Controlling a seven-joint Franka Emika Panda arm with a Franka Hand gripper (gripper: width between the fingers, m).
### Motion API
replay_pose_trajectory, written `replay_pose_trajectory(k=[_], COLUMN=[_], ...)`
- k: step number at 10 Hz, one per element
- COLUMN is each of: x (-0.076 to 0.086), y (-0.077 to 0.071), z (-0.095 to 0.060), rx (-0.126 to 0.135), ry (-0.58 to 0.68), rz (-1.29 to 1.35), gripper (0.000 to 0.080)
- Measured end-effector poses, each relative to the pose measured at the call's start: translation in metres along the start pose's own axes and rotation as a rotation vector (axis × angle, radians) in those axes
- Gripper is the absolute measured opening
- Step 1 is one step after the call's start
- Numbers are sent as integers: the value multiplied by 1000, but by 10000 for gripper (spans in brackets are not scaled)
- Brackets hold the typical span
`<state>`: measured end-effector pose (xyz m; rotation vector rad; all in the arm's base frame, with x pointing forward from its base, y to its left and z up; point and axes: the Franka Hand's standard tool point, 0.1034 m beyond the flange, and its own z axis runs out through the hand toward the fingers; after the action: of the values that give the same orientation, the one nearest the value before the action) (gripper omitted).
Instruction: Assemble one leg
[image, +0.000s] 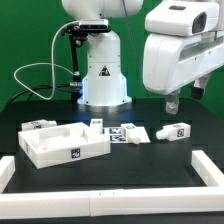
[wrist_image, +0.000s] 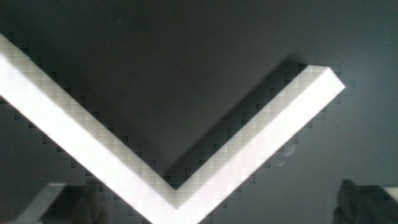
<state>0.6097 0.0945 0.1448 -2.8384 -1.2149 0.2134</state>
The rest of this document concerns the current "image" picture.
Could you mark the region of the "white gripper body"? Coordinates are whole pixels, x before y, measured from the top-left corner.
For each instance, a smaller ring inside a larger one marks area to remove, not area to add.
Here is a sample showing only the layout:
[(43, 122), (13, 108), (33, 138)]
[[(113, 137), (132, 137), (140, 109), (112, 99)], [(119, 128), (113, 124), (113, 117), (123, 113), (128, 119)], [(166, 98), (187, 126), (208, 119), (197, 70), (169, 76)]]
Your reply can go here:
[(168, 95), (224, 65), (224, 0), (163, 0), (149, 12), (147, 90)]

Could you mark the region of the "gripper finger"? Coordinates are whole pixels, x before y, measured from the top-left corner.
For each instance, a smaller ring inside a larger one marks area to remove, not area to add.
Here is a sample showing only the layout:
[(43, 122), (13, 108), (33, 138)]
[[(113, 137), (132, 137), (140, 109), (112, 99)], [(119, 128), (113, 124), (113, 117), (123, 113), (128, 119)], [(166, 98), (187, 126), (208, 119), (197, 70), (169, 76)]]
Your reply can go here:
[(207, 83), (209, 81), (211, 74), (207, 74), (203, 77), (200, 77), (194, 82), (193, 87), (191, 88), (191, 97), (196, 100), (201, 100), (205, 95), (205, 90)]
[(166, 112), (172, 115), (179, 111), (179, 97), (177, 94), (169, 94), (166, 96)]

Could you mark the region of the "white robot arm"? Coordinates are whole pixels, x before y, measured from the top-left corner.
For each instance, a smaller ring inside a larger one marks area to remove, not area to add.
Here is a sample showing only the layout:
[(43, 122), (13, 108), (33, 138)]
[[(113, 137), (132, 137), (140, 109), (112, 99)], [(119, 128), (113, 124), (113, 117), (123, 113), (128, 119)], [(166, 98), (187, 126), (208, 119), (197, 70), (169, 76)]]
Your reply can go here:
[[(131, 102), (120, 68), (120, 39), (110, 18), (137, 14), (144, 0), (62, 0), (74, 18), (65, 32), (73, 49), (86, 44), (88, 72), (74, 80), (80, 107), (95, 111)], [(224, 0), (162, 0), (145, 18), (150, 33), (143, 54), (143, 84), (166, 97), (166, 111), (179, 109), (180, 89), (191, 83), (191, 96), (205, 94), (211, 72), (224, 65)]]

